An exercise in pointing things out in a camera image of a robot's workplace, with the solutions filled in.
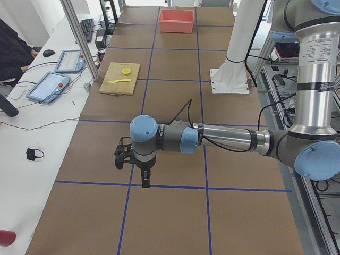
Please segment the red object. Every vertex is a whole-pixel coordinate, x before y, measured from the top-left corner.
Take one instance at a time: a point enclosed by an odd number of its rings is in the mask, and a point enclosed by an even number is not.
[[[161,9],[158,19],[161,32],[192,33],[193,10]]]
[[[10,246],[16,238],[16,234],[12,231],[0,229],[0,246]]]

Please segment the yellow lid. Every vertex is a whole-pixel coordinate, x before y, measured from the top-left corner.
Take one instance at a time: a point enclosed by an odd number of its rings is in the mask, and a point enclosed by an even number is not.
[[[127,74],[131,73],[131,69],[130,69],[130,68],[124,68],[124,69],[122,70],[122,73],[125,74],[125,75],[127,75]]]

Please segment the blue tablet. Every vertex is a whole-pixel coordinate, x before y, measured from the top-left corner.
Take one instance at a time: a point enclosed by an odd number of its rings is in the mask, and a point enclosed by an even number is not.
[[[55,67],[56,73],[79,73],[85,65],[80,50],[63,50]]]
[[[70,77],[68,75],[48,72],[26,94],[26,97],[42,103],[51,103],[69,82]]]

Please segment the black cylindrical object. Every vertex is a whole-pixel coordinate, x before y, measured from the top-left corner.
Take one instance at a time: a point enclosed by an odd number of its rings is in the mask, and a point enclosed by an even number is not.
[[[0,109],[4,111],[9,117],[14,117],[19,113],[16,109],[3,95],[0,94]]]

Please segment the red cylinder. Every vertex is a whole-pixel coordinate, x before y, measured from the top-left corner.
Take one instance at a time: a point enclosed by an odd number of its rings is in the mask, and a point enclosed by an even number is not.
[[[0,229],[0,246],[10,246],[15,241],[16,234]]]

